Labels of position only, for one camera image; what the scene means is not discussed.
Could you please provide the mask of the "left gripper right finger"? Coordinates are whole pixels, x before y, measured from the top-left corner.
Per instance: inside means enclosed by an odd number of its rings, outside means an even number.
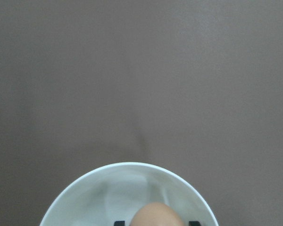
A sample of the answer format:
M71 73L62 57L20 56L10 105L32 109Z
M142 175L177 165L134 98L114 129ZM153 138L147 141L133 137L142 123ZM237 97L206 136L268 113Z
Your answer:
M199 221L189 221L189 226L201 226Z

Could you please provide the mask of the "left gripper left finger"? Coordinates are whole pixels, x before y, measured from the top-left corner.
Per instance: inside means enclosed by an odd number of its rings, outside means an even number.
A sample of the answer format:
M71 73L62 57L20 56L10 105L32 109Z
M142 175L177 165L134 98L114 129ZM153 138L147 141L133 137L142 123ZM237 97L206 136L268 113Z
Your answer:
M124 221L115 221L114 226L125 226L125 222Z

